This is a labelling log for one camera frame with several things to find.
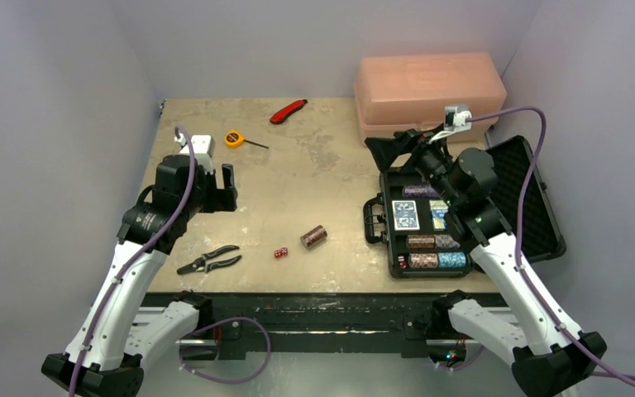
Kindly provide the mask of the orange chip stack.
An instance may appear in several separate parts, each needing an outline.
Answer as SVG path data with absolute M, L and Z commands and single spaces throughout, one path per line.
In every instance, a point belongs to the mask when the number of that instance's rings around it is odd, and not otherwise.
M 325 242 L 327 237 L 327 229 L 323 225 L 317 225 L 308 232 L 305 232 L 299 240 L 306 250 L 311 251 L 319 244 Z

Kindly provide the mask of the purple chip stack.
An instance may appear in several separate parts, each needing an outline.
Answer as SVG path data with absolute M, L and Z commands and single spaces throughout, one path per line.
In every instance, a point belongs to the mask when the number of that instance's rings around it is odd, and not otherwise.
M 439 194 L 428 184 L 410 184 L 402 187 L 404 199 L 439 199 Z

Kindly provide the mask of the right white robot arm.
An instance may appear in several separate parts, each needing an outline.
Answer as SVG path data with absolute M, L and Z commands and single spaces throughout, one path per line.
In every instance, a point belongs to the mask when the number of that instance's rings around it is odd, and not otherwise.
M 494 282 L 517 323 L 512 325 L 457 290 L 432 305 L 433 330 L 473 337 L 511 368 L 527 396 L 557 396 L 589 378 L 607 345 L 585 332 L 553 299 L 519 249 L 513 230 L 490 197 L 498 182 L 486 151 L 467 148 L 456 158 L 431 132 L 398 132 L 365 139 L 377 168 L 387 171 L 403 154 L 442 199 L 448 233 Z

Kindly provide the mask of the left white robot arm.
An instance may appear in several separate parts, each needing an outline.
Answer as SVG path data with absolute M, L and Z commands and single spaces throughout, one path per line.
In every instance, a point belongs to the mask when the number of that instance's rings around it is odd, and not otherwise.
M 173 342 L 206 337 L 212 301 L 176 294 L 163 313 L 139 333 L 131 329 L 151 281 L 198 213 L 237 208 L 234 169 L 221 167 L 223 186 L 190 155 L 168 155 L 122 217 L 114 257 L 83 325 L 62 353 L 49 354 L 42 374 L 71 395 L 135 396 L 145 372 Z

